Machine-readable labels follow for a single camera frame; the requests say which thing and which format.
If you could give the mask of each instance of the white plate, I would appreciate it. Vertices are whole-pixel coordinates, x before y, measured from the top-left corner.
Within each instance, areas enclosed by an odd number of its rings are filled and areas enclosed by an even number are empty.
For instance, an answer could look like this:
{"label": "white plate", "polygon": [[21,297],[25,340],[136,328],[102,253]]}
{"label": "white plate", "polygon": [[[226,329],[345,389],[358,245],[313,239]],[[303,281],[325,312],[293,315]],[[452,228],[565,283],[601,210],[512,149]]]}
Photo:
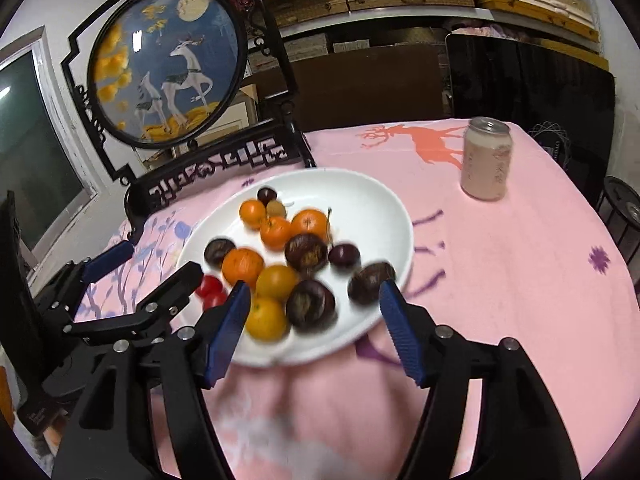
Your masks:
{"label": "white plate", "polygon": [[[220,273],[204,261],[204,249],[212,238],[231,238],[237,247],[251,247],[266,265],[285,263],[284,254],[267,250],[260,235],[244,227],[238,210],[245,200],[255,198],[258,189],[270,186],[287,208],[291,219],[300,210],[332,209],[331,228],[335,243],[354,243],[362,255],[362,264],[386,260],[394,266],[398,287],[406,283],[414,254],[414,229],[400,199],[388,187],[360,173],[332,168],[291,171],[258,182],[233,195],[193,231],[180,254],[178,267],[192,261],[207,274]],[[321,358],[348,345],[368,332],[380,320],[380,306],[359,307],[347,296],[348,276],[336,274],[330,266],[316,274],[333,292],[338,312],[337,322],[328,330],[313,335],[289,335],[275,344],[255,341],[243,333],[233,361],[239,364],[268,367],[276,364],[302,364]],[[175,317],[172,325],[195,325],[202,313],[202,302],[195,294],[191,302]]]}

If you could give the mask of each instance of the embroidered deer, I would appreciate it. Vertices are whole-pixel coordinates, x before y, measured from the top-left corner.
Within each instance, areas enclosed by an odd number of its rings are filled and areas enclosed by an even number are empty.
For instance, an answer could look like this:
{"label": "embroidered deer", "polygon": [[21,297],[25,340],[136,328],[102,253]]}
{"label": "embroidered deer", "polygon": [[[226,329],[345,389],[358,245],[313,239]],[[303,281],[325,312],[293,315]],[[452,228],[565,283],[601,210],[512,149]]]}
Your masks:
{"label": "embroidered deer", "polygon": [[140,84],[138,85],[138,89],[140,90],[140,96],[143,96],[142,88],[144,88],[146,90],[146,93],[149,95],[150,100],[138,103],[136,105],[135,111],[133,112],[138,119],[143,137],[146,136],[145,120],[146,116],[149,114],[158,114],[158,117],[162,121],[162,127],[164,128],[164,130],[166,132],[171,131],[171,128],[166,121],[166,117],[164,116],[164,111],[162,110],[162,97],[160,96],[160,92],[156,89],[156,87],[151,84],[149,74],[150,73],[147,72],[142,78]]}
{"label": "embroidered deer", "polygon": [[436,162],[449,162],[456,168],[461,169],[462,163],[454,155],[462,155],[462,150],[448,148],[444,139],[447,137],[462,138],[462,135],[453,135],[452,132],[460,131],[464,126],[448,128],[447,130],[432,130],[424,126],[373,126],[359,137],[366,140],[374,140],[372,144],[362,144],[363,148],[371,149],[384,144],[391,137],[396,135],[410,135],[415,143],[415,151],[427,164]]}
{"label": "embroidered deer", "polygon": [[[166,96],[167,107],[174,115],[176,122],[180,124],[180,126],[184,126],[188,120],[175,105],[175,93],[178,90],[193,88],[198,95],[196,97],[192,97],[191,102],[193,103],[197,100],[201,100],[206,109],[207,101],[204,99],[204,96],[213,88],[213,81],[210,77],[207,77],[202,73],[198,58],[188,48],[188,45],[200,45],[203,40],[204,38],[200,38],[198,41],[193,41],[191,39],[181,41],[169,54],[169,56],[183,56],[187,62],[187,72],[167,76],[164,83],[162,83],[162,91]],[[202,85],[208,85],[208,88],[204,92],[202,91]]]}

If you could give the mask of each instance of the drink can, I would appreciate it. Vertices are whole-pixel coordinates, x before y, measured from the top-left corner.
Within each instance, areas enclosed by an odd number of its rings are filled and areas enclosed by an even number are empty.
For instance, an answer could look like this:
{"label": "drink can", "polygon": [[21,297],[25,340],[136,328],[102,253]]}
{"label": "drink can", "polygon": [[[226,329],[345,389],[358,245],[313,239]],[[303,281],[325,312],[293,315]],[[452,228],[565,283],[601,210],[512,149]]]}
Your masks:
{"label": "drink can", "polygon": [[460,186],[480,200],[500,200],[507,192],[513,140],[509,127],[489,117],[474,117],[465,132]]}

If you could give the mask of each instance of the pink tablecloth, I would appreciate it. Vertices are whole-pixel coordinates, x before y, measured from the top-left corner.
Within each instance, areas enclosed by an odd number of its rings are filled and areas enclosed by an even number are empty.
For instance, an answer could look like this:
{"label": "pink tablecloth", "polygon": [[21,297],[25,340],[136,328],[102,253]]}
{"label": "pink tablecloth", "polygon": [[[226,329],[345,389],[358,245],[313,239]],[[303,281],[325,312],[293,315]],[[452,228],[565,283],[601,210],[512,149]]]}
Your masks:
{"label": "pink tablecloth", "polygon": [[[596,213],[517,126],[507,197],[483,203],[466,196],[458,185],[465,126],[361,126],[308,140],[319,166],[369,174],[406,205],[416,240],[408,298],[471,340],[521,341],[586,475],[640,397],[640,312],[631,279]],[[235,176],[153,216],[133,259],[92,287],[78,320],[131,312],[174,270],[197,222],[242,186],[290,168]],[[232,365],[205,397],[239,480],[375,480],[398,473],[426,393],[404,376],[381,323],[312,364]],[[470,465],[479,397],[472,384],[454,474]],[[161,396],[153,399],[161,461],[177,475]]]}

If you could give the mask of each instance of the can lid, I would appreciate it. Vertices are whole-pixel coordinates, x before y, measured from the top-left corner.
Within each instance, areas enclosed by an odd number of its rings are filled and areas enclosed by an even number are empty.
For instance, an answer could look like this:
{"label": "can lid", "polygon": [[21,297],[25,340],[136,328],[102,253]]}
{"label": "can lid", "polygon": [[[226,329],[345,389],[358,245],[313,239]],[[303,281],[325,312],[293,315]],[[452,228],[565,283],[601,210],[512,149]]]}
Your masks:
{"label": "can lid", "polygon": [[474,117],[471,119],[469,125],[476,130],[494,135],[505,135],[510,131],[509,127],[502,121],[492,119],[491,117]]}

